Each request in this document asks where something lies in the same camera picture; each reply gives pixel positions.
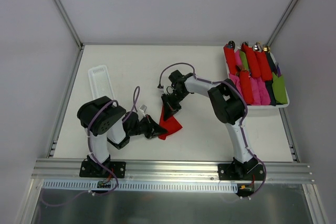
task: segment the pink napkin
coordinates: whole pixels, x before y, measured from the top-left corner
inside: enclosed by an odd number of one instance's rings
[[[241,87],[240,87],[239,77],[238,77],[238,76],[235,76],[235,75],[233,75],[233,74],[231,74],[231,73],[229,73],[229,78],[230,78],[231,81],[233,81],[233,83],[236,85],[236,87],[237,87],[237,89],[238,89],[240,95],[243,96],[243,93],[242,93],[242,91],[241,91],[242,89],[241,89]]]
[[[258,82],[255,78],[250,78],[254,103],[252,105],[261,105]]]
[[[239,50],[235,51],[235,58],[236,58],[237,66],[243,65],[243,63],[241,61],[241,58],[240,58],[240,55],[239,55]]]
[[[270,105],[271,99],[267,92],[266,85],[262,81],[261,77],[257,78],[257,83],[258,83],[261,105]]]

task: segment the white tray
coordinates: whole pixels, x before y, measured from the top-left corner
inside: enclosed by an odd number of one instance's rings
[[[107,96],[111,100],[116,99],[111,85],[111,79],[107,66],[100,65],[88,71],[90,87],[93,99]]]
[[[274,55],[272,53],[270,53],[270,54],[271,54],[273,62],[276,62],[275,58],[274,58]],[[227,75],[229,76],[230,71],[229,71],[229,66],[227,65],[226,61],[225,61],[225,66],[226,66]],[[272,106],[272,105],[248,105],[247,107],[248,107],[249,110],[273,110],[273,109],[285,108],[289,105],[289,98],[288,98],[287,90],[286,90],[286,96],[287,96],[287,101],[288,101],[287,104],[280,104],[280,105],[275,105],[275,106]]]

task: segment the red napkin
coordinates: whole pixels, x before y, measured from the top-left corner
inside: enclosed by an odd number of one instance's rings
[[[159,125],[161,127],[164,127],[168,133],[160,135],[159,139],[162,140],[166,140],[166,137],[174,134],[175,132],[179,131],[180,129],[182,129],[182,125],[180,125],[180,123],[175,119],[175,117],[171,116],[170,118],[168,118],[166,121],[163,120],[163,106],[162,106],[162,111],[161,111],[161,117],[160,117],[160,123]]]
[[[261,78],[263,81],[271,81],[273,79],[271,68],[269,67],[267,57],[264,51],[254,52],[257,57]]]
[[[224,47],[224,55],[226,59],[226,63],[229,67],[230,74],[233,74],[234,76],[237,73],[237,62],[235,57],[235,51],[233,48],[228,48],[227,44]]]
[[[242,44],[242,51],[246,54],[248,66],[251,71],[251,76],[256,79],[259,78],[261,76],[261,72],[254,51],[252,50],[252,48],[246,46],[245,44]]]
[[[240,87],[242,88],[243,98],[247,104],[253,104],[253,93],[250,78],[247,71],[239,72]]]

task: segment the green napkin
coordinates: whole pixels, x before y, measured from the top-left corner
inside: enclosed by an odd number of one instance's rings
[[[287,96],[286,96],[286,89],[285,89],[285,80],[283,79],[283,75],[280,77],[277,77],[275,73],[272,73],[273,75],[273,92],[275,96],[275,100],[277,102],[282,104],[287,104]]]
[[[240,59],[242,60],[241,62],[243,63],[243,66],[244,68],[248,71],[248,63],[247,63],[247,58],[246,58],[246,54],[239,50],[239,56],[240,56]]]

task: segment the aluminum frame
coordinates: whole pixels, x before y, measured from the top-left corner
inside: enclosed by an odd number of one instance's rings
[[[81,179],[79,171],[82,161],[82,159],[75,158],[39,158],[36,161],[32,178]],[[126,162],[125,179],[123,180],[129,181],[248,182],[241,180],[219,180],[217,165],[223,163],[230,164],[230,162],[122,161]],[[265,162],[265,164],[267,168],[266,183],[314,184],[315,182],[309,164],[284,162]]]
[[[62,101],[58,113],[57,122],[52,132],[51,144],[47,157],[52,156],[52,151],[56,147],[58,135],[64,120],[65,111],[70,99],[73,83],[79,68],[83,53],[83,44],[72,25],[72,22],[60,0],[53,0],[63,21],[67,25],[75,43],[80,48],[73,72],[68,82],[67,91]],[[291,0],[286,10],[281,16],[277,26],[274,28],[267,44],[271,45],[286,23],[289,15],[295,8],[298,0]],[[293,150],[296,160],[300,161],[300,155],[295,147],[295,139],[292,134],[287,112],[280,109],[280,114],[286,131],[289,145]],[[24,208],[19,213],[19,223],[31,223],[34,217],[34,209],[37,205],[39,193],[45,178],[79,178],[79,168],[81,159],[61,159],[61,158],[40,158],[36,162],[28,194],[24,199]],[[178,161],[126,161],[127,172],[125,180],[132,181],[170,181],[170,182],[219,182],[217,165],[229,162],[178,162]],[[266,183],[279,184],[302,184],[313,223],[328,223],[324,212],[318,190],[314,184],[314,176],[309,164],[304,163],[266,163],[267,180]]]

